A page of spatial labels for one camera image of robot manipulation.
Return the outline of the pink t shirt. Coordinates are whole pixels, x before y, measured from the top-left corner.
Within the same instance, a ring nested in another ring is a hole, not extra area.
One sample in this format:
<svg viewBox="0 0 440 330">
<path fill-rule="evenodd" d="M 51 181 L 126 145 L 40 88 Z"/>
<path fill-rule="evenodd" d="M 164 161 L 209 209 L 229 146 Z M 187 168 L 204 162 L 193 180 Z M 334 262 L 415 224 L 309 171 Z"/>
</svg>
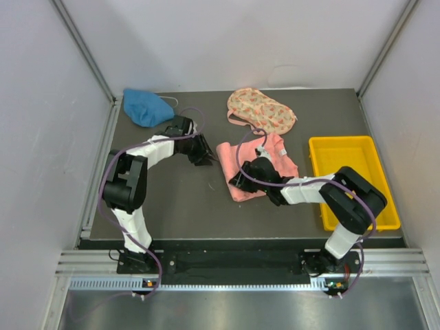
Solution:
<svg viewBox="0 0 440 330">
<path fill-rule="evenodd" d="M 216 152 L 235 202 L 264 197 L 269 191 L 269 186 L 259 186 L 248 177 L 279 184 L 284 177 L 299 176 L 297 165 L 285 150 L 284 139 L 275 133 L 240 146 L 224 142 L 216 147 Z"/>
</svg>

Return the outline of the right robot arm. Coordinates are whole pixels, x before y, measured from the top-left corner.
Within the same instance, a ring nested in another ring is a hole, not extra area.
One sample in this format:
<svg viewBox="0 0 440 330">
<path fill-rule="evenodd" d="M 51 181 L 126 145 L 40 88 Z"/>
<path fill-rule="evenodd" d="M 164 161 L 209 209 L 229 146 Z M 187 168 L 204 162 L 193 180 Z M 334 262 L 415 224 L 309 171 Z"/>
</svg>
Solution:
<svg viewBox="0 0 440 330">
<path fill-rule="evenodd" d="M 336 272 L 351 248 L 367 237 L 369 227 L 387 206 L 385 196 L 349 166 L 322 177 L 282 176 L 270 160 L 245 161 L 229 185 L 247 193 L 261 191 L 277 206 L 326 204 L 338 220 L 333 234 L 317 256 L 305 256 L 305 271 L 313 276 Z"/>
</svg>

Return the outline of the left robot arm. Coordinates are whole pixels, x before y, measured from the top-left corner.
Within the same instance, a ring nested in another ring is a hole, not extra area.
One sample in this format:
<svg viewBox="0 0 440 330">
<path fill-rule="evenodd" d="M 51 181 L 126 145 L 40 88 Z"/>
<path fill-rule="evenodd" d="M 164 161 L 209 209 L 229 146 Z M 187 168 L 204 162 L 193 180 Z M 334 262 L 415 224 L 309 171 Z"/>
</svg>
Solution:
<svg viewBox="0 0 440 330">
<path fill-rule="evenodd" d="M 164 131 L 127 150 L 109 152 L 99 197 L 116 218 L 124 237 L 118 259 L 122 273 L 145 274 L 159 268 L 149 251 L 152 237 L 146 228 L 143 203 L 148 170 L 176 154 L 195 166 L 212 166 L 216 160 L 194 120 L 176 115 Z"/>
</svg>

